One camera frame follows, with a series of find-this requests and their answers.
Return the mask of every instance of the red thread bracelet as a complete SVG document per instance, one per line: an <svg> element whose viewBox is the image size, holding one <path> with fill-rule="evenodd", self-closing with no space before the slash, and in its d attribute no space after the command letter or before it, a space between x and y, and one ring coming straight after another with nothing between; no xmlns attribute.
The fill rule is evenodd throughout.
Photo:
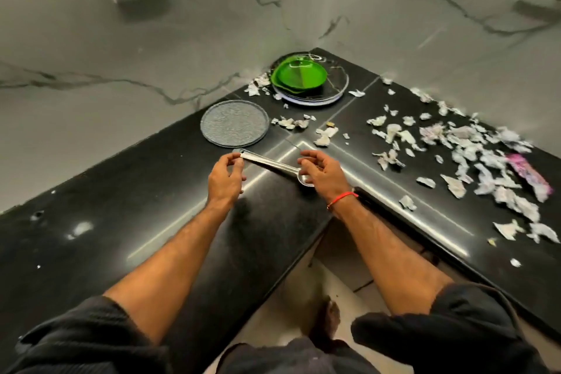
<svg viewBox="0 0 561 374"><path fill-rule="evenodd" d="M339 195L338 197L335 197L335 199L333 201L331 201L328 205L327 205L327 210L331 210L331 206L333 206L333 204L335 204L336 202L338 202L341 198L345 198L347 197L347 195L354 195L355 197L358 198L358 195L355 194L353 191L347 191L347 192L343 192L341 195Z"/></svg>

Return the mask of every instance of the gray mat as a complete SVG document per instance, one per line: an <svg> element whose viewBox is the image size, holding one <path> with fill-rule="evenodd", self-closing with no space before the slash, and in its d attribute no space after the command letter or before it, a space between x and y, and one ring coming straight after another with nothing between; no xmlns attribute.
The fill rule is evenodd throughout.
<svg viewBox="0 0 561 374"><path fill-rule="evenodd" d="M224 148L255 144L269 130L269 116L249 101L224 101L210 107L201 119L201 132L208 141Z"/></svg>

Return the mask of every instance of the stack of plates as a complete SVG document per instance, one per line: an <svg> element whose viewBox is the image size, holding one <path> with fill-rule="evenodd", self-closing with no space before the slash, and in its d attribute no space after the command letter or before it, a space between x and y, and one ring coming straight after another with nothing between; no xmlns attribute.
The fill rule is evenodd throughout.
<svg viewBox="0 0 561 374"><path fill-rule="evenodd" d="M290 92L284 88L272 84L273 89L277 92L277 94L280 94L284 100L290 101L297 105L319 107L336 102L343 96L345 90L349 85L349 76L347 75L347 72L344 70L344 68L332 59L324 58L322 56L307 52L291 53L278 59L271 66L272 70L277 68L283 62L283 60L293 56L311 58L314 62L323 66L323 68L325 68L325 70L327 71L327 80L319 87L308 89L305 92L300 93Z"/></svg>

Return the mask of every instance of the left hand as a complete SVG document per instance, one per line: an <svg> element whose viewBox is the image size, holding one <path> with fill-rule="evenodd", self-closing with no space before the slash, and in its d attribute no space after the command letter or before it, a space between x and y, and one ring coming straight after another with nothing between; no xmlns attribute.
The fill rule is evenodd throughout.
<svg viewBox="0 0 561 374"><path fill-rule="evenodd" d="M242 174L243 158L239 152L220 157L209 175L209 196L207 205L218 205L230 209L242 191L242 181L247 178ZM228 173L228 166L234 166Z"/></svg>

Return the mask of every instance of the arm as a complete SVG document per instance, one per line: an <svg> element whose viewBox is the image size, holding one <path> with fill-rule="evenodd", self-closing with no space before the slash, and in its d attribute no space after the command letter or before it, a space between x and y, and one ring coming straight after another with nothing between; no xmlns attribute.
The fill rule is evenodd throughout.
<svg viewBox="0 0 561 374"><path fill-rule="evenodd" d="M241 193L243 160L224 155L209 176L206 207L153 256L104 293L159 343L177 316L210 243ZM227 166L234 165L232 174Z"/></svg>
<svg viewBox="0 0 561 374"><path fill-rule="evenodd" d="M302 174L309 175L327 203L351 187L339 162L320 151L302 151ZM437 294L452 279L397 238L353 196L333 204L351 233L392 314L428 314Z"/></svg>

